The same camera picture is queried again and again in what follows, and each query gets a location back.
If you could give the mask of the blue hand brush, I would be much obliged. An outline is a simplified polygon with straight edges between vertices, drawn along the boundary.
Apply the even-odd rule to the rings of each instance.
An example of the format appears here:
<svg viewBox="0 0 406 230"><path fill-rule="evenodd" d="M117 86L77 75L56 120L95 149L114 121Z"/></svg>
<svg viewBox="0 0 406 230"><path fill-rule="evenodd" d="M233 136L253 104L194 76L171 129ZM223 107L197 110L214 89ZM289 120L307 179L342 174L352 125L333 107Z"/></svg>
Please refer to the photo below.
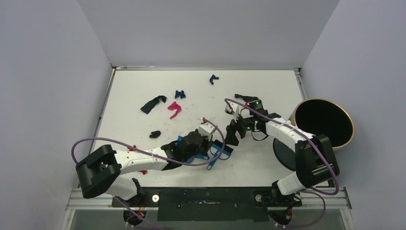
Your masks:
<svg viewBox="0 0 406 230"><path fill-rule="evenodd" d="M220 144L214 143L214 144L212 144L212 146L210 147L209 153L210 153L210 154L213 156L213 158L214 158L214 157L216 157L216 156L219 155L220 150L221 150L221 143L220 143ZM207 170L211 170L217 160L219 160L219 161L226 161L226 160L228 160L228 159L231 157L233 151L234 151L233 148L231 148L231 147L229 147L229 146L225 146L225 148L224 148L224 150L223 150L221 156L218 157L216 160L213 160L212 162L210 162L210 163L207 165L206 169L207 169Z"/></svg>

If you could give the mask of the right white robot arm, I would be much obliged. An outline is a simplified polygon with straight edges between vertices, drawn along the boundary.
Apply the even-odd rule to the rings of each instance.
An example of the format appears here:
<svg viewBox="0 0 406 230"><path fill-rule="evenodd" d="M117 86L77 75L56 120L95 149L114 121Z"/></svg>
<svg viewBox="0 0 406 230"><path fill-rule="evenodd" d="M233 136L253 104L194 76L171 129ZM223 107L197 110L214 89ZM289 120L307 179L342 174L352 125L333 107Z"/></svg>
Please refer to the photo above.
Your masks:
<svg viewBox="0 0 406 230"><path fill-rule="evenodd" d="M273 137L293 153L293 172L272 184L274 189L271 191L271 200L274 204L284 205L290 195L306 189L315 191L317 184L328 180L333 180L336 188L334 192L324 194L332 196L338 193L339 167L327 136L305 132L279 114L268 113L261 100L248 104L229 98L224 101L225 112L234 116L226 128L227 144L238 145L236 133L244 138L247 131L256 130Z"/></svg>

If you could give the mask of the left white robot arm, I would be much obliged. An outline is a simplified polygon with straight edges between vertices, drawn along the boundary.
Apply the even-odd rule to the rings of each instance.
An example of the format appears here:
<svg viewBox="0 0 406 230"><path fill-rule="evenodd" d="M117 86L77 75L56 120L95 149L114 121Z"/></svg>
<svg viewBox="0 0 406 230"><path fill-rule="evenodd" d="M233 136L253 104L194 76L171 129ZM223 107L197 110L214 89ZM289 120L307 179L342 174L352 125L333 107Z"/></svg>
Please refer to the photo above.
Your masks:
<svg viewBox="0 0 406 230"><path fill-rule="evenodd" d="M151 150L130 147L127 151L114 150L110 144L102 145L84 159L76 162L76 172L82 196L95 198L102 194L116 196L130 206L138 206L145 193L136 178L125 175L138 171L168 171L181 166L194 166L190 159L199 154L206 155L218 146L219 152L203 165L216 161L227 146L219 140L212 140L211 134L192 131L179 140L172 141Z"/></svg>

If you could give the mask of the black paper scrap right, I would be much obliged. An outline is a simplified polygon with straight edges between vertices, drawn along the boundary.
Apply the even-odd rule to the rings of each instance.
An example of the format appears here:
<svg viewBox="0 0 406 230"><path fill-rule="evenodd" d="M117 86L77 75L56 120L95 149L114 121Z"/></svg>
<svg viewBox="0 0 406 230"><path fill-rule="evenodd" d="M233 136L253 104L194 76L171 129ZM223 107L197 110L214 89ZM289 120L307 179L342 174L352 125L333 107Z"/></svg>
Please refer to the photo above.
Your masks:
<svg viewBox="0 0 406 230"><path fill-rule="evenodd" d="M236 99L241 99L241 100L243 100L244 102L252 102L252 101L256 101L256 100L259 99L259 98L256 97L256 96L247 96L247 95L241 95L241 94L234 94L234 97L235 97Z"/></svg>

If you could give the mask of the small black paper scrap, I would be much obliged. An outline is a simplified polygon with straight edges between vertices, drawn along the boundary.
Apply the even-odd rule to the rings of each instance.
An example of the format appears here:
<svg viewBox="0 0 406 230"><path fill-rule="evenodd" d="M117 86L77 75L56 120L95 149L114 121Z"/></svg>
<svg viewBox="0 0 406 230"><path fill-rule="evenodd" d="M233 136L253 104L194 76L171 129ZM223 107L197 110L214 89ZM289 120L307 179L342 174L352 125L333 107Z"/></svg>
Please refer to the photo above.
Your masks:
<svg viewBox="0 0 406 230"><path fill-rule="evenodd" d="M161 131L159 131L159 130L152 131L152 132L149 134L149 138L158 138L160 135L161 135Z"/></svg>

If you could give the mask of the pink paper scrap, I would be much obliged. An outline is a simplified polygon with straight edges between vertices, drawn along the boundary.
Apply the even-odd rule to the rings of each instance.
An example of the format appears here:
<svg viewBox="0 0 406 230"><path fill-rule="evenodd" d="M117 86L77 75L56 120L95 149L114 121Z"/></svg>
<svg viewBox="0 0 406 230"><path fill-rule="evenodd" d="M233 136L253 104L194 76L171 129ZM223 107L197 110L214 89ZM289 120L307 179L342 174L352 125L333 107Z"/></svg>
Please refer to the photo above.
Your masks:
<svg viewBox="0 0 406 230"><path fill-rule="evenodd" d="M170 104L167 109L174 112L170 119L174 119L182 110L181 106L177 102L173 102L172 104Z"/></svg>

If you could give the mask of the dark blue paper scrap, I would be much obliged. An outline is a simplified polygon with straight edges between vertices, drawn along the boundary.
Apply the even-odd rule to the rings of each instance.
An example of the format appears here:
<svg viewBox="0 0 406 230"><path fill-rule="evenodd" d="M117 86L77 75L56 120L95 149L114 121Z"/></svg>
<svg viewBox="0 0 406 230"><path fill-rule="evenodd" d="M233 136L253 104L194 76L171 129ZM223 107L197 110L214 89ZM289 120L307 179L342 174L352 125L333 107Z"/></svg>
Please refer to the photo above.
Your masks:
<svg viewBox="0 0 406 230"><path fill-rule="evenodd" d="M183 90L181 90L181 91L176 90L174 98L175 99L178 99L178 98L184 99L184 98L186 98L185 92Z"/></svg>

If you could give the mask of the black paper scrap strip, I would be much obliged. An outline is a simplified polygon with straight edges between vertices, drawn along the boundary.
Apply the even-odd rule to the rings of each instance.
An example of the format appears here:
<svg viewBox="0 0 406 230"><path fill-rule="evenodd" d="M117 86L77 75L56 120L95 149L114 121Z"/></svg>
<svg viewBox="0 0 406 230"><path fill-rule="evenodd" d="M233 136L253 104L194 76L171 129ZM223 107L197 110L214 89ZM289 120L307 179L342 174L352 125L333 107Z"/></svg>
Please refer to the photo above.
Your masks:
<svg viewBox="0 0 406 230"><path fill-rule="evenodd" d="M164 95L159 95L157 97L155 97L154 99L148 101L146 104L144 104L140 110L145 113L145 114L149 114L151 112L151 110L160 102L165 103L167 101L167 97Z"/></svg>

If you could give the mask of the far dark blue scrap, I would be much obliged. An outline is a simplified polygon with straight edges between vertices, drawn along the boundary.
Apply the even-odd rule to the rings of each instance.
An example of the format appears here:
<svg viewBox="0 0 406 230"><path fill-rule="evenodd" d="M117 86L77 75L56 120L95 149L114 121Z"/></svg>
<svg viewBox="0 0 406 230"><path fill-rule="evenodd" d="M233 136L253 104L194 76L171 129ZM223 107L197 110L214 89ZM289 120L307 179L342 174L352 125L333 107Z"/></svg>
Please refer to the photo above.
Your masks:
<svg viewBox="0 0 406 230"><path fill-rule="evenodd" d="M209 82L211 85L214 85L214 81L218 80L219 77L215 76L214 74L210 77Z"/></svg>

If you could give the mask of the black gold-rimmed waste bin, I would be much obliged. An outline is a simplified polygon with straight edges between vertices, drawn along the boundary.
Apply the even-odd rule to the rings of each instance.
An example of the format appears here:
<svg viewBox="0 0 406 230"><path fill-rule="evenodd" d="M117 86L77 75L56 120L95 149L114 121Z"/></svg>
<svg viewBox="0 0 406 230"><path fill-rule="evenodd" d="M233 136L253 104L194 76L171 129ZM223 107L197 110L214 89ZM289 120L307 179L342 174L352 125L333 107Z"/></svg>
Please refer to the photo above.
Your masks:
<svg viewBox="0 0 406 230"><path fill-rule="evenodd" d="M305 132L326 135L334 151L348 145L354 137L354 124L350 115L338 104L325 99L302 101L288 121Z"/></svg>

